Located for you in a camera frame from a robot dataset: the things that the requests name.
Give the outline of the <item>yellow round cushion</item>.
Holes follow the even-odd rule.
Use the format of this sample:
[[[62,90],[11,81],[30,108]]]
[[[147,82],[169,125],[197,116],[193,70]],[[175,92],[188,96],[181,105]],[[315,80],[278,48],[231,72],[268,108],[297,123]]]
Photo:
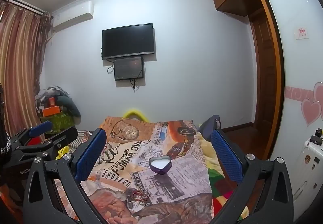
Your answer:
[[[122,118],[129,118],[129,119],[135,118],[143,122],[149,122],[149,119],[142,112],[136,109],[129,109],[122,115]]]

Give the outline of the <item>small black wall monitor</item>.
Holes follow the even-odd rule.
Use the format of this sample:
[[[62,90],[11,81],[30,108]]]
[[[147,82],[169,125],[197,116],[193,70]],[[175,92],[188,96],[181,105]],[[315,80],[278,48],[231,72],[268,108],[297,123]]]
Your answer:
[[[144,77],[144,60],[141,56],[124,57],[114,60],[114,79],[136,80]]]

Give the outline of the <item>brown wooden door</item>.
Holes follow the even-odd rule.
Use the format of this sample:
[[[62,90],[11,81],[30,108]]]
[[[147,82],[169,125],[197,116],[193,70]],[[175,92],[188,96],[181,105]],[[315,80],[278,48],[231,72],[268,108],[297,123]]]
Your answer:
[[[267,15],[263,9],[250,17],[257,64],[257,103],[255,127],[266,137],[270,135],[276,101],[277,72],[275,50]]]

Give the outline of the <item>white air conditioner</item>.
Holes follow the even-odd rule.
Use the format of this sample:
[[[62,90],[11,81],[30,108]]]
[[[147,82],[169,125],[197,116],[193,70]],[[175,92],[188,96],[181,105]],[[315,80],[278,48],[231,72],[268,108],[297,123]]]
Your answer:
[[[55,15],[52,27],[55,32],[60,32],[76,24],[91,20],[93,16],[94,3],[92,1],[84,2]]]

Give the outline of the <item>yellow cloth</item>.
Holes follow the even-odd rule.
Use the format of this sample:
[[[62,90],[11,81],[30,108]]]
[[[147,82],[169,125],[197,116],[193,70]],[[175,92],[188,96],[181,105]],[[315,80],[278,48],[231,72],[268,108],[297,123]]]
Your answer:
[[[69,153],[69,146],[65,146],[61,150],[58,150],[58,155],[56,156],[56,160],[60,159],[66,153]]]

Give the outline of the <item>dark green pillow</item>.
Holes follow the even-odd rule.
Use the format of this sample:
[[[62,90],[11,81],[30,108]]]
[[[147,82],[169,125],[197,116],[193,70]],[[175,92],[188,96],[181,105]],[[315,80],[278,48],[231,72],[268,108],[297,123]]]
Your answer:
[[[60,107],[63,107],[69,114],[73,117],[81,118],[81,113],[76,107],[73,100],[68,96],[58,96],[56,99],[56,104]]]

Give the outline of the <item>newspaper print blanket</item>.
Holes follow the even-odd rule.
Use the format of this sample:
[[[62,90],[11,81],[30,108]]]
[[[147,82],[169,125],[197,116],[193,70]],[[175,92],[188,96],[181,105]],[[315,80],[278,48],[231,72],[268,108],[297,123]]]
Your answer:
[[[209,223],[212,190],[192,121],[108,116],[107,134],[81,188],[107,223]]]

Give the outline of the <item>colourful fleece blanket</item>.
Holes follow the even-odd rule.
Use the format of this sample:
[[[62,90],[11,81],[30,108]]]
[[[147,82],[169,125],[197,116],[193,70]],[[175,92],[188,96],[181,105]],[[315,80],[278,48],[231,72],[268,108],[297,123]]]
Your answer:
[[[206,141],[202,135],[198,135],[201,149],[208,169],[210,185],[213,197],[214,216],[216,216],[232,195],[234,188],[229,183],[228,178],[224,176],[218,156],[209,141]]]

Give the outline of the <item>black wall television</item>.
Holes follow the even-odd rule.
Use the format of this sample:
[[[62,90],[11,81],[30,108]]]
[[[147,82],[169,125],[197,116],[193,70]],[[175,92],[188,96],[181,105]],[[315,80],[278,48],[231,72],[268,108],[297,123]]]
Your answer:
[[[103,60],[154,53],[152,23],[122,26],[102,31],[101,57]]]

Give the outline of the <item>purple heart-shaped tin box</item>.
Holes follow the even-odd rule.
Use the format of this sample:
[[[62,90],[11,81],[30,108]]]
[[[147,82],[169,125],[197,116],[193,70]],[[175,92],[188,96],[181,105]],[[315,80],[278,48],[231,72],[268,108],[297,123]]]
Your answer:
[[[152,157],[149,159],[150,169],[160,175],[166,174],[172,167],[171,158],[167,155],[160,157]]]

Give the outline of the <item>green patterned bin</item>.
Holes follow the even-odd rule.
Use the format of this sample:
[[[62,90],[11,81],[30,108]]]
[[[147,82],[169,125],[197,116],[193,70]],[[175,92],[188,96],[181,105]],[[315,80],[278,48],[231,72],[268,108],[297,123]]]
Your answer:
[[[52,123],[52,128],[46,132],[46,134],[58,134],[64,129],[74,126],[73,117],[66,113],[60,112],[48,117],[40,117],[41,122],[50,121]]]

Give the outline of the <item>orange box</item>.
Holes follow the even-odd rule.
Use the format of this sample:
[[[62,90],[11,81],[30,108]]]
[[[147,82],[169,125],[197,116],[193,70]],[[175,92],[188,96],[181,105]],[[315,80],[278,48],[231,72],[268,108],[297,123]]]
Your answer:
[[[53,116],[53,115],[59,114],[60,112],[61,112],[60,107],[56,105],[53,107],[45,108],[42,111],[42,115],[43,115],[43,117],[48,117],[48,116]]]

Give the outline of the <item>dark blue bag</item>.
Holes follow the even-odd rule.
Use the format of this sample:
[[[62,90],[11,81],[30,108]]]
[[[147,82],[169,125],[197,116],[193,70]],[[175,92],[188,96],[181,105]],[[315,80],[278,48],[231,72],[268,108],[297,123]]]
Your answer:
[[[210,141],[211,133],[216,129],[221,129],[221,120],[219,115],[213,115],[209,119],[207,119],[199,127],[198,131],[206,141]]]

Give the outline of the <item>striped brown curtain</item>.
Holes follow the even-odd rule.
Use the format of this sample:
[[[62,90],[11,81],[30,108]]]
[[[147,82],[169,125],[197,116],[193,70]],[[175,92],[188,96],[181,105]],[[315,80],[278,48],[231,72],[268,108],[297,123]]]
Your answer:
[[[35,96],[40,91],[51,14],[36,13],[1,1],[1,84],[5,128],[15,135],[39,124]]]

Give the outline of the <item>white sliding wardrobe door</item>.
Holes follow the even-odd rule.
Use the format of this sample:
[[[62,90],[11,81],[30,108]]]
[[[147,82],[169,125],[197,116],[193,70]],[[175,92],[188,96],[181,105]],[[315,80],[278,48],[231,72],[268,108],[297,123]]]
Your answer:
[[[322,128],[322,5],[319,0],[268,1],[279,30],[285,78],[282,117],[272,157],[284,159],[292,183],[304,143]],[[294,219],[311,204],[294,204]]]

